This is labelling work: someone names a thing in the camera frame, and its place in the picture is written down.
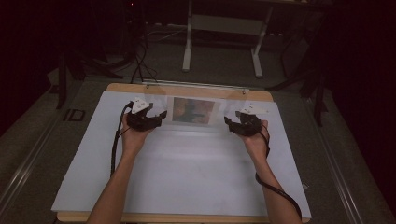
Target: white board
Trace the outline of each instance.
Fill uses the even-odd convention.
[[[110,177],[111,148],[123,107],[140,97],[154,103],[148,116],[166,110],[168,96],[105,91],[78,148],[53,211],[91,211]],[[224,115],[254,104],[268,113],[268,157],[283,189],[311,217],[302,183],[276,103],[193,98],[219,103],[218,122],[211,127],[164,124],[147,138],[136,158],[125,213],[267,216],[262,187],[243,142],[228,132]],[[118,144],[118,158],[121,142]]]

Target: floor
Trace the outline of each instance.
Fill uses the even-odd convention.
[[[184,34],[162,39],[165,36],[149,36],[146,65],[142,70],[146,81],[155,81],[152,77],[155,76],[163,83],[265,90],[285,80],[279,60],[282,44],[276,36],[267,37],[260,52],[262,79],[254,77],[246,46],[231,48],[228,43],[207,43],[200,39],[193,43],[191,70],[183,73],[184,45],[180,39]],[[143,48],[139,55],[143,57]],[[2,136],[1,223],[61,223],[50,207],[99,96],[111,82],[130,82],[135,68],[135,64],[130,64],[115,70],[124,76],[118,80],[87,68],[85,81],[73,81],[69,86],[68,101],[61,110],[55,109],[57,96],[47,92]],[[322,113],[323,127],[319,128],[312,116],[315,96],[301,98],[300,86],[271,93],[278,104],[302,182],[307,186],[305,194],[313,216],[309,223],[396,223],[332,100],[332,93],[325,91],[327,112]],[[84,110],[86,116],[80,122],[63,120],[67,109]]]

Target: person's left arm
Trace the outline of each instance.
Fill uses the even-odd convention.
[[[134,160],[142,148],[147,135],[151,132],[137,132],[126,124],[126,116],[122,120],[122,156],[114,174],[107,182],[105,189],[96,202],[87,223],[119,224],[128,182],[134,167]]]

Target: person's right arm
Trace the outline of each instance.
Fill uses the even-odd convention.
[[[266,139],[269,139],[269,133],[267,132],[266,128],[268,126],[268,122],[263,120],[262,125],[265,127],[262,128],[262,134],[266,137]],[[277,189],[282,189],[267,162],[266,153],[269,148],[265,144],[262,136],[257,133],[250,137],[240,137],[245,143],[247,153],[253,160],[260,180],[271,186],[274,186]],[[264,193],[268,217],[271,223],[302,223],[294,205],[291,202],[268,188],[262,187],[262,191]]]

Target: hand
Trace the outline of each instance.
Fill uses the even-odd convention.
[[[268,121],[262,120],[262,129],[261,132],[264,137],[269,140],[269,133],[267,130]],[[269,150],[267,144],[264,142],[265,140],[259,133],[254,134],[253,136],[246,137],[242,135],[238,135],[242,141],[245,143],[245,147],[247,148],[247,153],[253,161],[266,161],[267,151]]]
[[[146,137],[152,132],[153,129],[144,132],[138,132],[129,127],[126,120],[127,115],[124,114],[122,117],[122,129],[120,130],[122,133],[122,157],[134,159],[142,146],[145,144]]]

